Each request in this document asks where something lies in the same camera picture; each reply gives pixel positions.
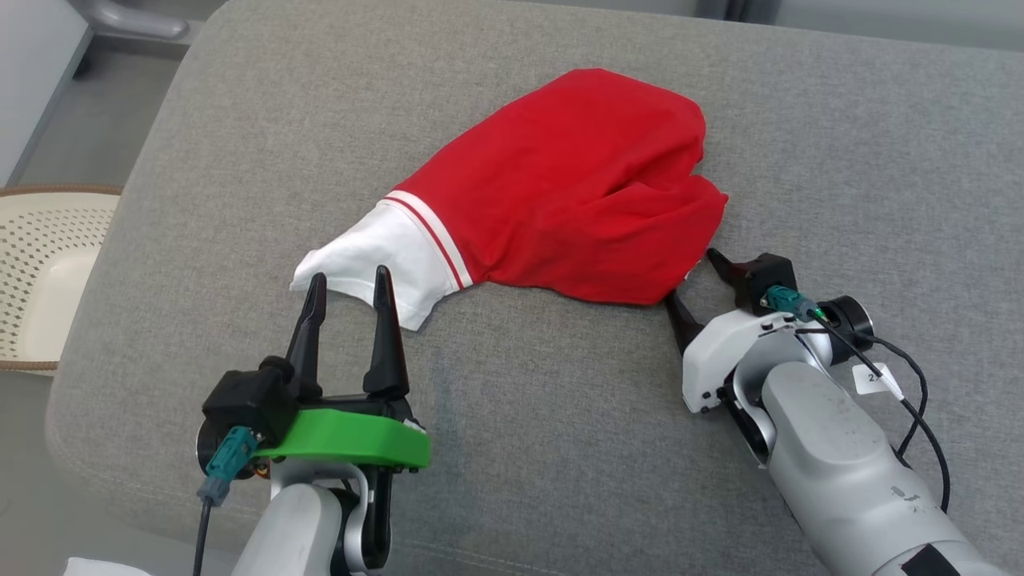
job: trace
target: white sleeve cuff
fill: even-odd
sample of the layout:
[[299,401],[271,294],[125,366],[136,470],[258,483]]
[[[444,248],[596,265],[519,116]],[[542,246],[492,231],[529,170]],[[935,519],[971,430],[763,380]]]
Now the white sleeve cuff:
[[441,248],[404,206],[382,200],[330,244],[306,254],[290,289],[305,290],[314,274],[327,275],[330,290],[373,305],[377,266],[391,271],[398,324],[419,330],[434,304],[459,289]]

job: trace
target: teal connector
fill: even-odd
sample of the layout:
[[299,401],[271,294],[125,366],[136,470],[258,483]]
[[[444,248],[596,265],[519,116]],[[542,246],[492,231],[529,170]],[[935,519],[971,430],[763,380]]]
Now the teal connector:
[[231,481],[246,467],[259,442],[246,426],[234,426],[217,447],[210,463],[206,465],[206,481],[196,494],[207,498],[214,506],[224,503],[231,489]]
[[792,314],[801,322],[811,322],[815,317],[820,317],[821,313],[814,300],[785,286],[769,288],[761,304],[776,312]]

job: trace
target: gray fabric surface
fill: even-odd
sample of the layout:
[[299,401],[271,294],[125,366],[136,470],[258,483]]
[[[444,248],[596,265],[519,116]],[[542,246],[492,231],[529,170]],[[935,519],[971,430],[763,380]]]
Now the gray fabric surface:
[[[1013,53],[517,2],[232,0],[182,63],[83,296],[48,411],[59,467],[119,518],[191,539],[200,404],[284,352],[296,262],[579,67],[701,105],[702,172],[732,196],[716,245],[787,255],[808,293],[869,307],[932,376],[951,517],[1024,572]],[[682,290],[698,319],[730,308],[707,264]],[[322,381],[354,392],[372,311],[329,306]],[[483,285],[407,333],[407,356],[434,463],[397,481],[391,574],[822,571],[728,418],[686,412],[663,311]],[[902,435],[895,403],[864,405]],[[923,438],[909,459],[938,493]],[[213,545],[241,546],[266,492],[237,485]]]

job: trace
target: perforated basket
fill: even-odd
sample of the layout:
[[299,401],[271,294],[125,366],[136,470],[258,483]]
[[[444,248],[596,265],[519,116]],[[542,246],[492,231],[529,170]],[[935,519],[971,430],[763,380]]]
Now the perforated basket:
[[0,370],[56,370],[121,189],[0,189]]

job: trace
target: gray robot arm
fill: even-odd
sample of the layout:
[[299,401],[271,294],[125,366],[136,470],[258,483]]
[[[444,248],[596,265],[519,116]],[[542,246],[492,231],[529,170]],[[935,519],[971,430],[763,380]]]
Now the gray robot arm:
[[985,563],[882,428],[817,368],[786,362],[762,393],[775,425],[768,474],[838,575],[1005,575]]

